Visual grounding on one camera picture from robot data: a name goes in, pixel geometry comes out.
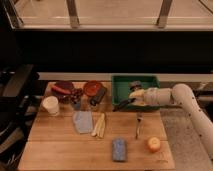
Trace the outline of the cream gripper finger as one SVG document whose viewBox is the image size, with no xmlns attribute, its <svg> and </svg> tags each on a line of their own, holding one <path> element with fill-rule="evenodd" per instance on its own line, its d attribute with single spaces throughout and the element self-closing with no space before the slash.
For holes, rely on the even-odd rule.
<svg viewBox="0 0 213 171">
<path fill-rule="evenodd" d="M 129 97 L 134 99 L 142 99 L 144 95 L 145 90 L 144 89 L 138 89 L 136 91 L 133 91 Z"/>
</svg>

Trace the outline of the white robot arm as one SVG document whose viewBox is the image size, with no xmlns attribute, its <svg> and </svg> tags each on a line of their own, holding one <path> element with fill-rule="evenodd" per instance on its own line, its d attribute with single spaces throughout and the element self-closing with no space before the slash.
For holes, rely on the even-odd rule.
<svg viewBox="0 0 213 171">
<path fill-rule="evenodd" d="M 198 105 L 192 89 L 186 84 L 176 84 L 172 88 L 148 88 L 133 91 L 134 105 L 171 106 L 178 105 L 190 115 L 191 122 L 200 136 L 209 158 L 213 160 L 213 122 Z"/>
</svg>

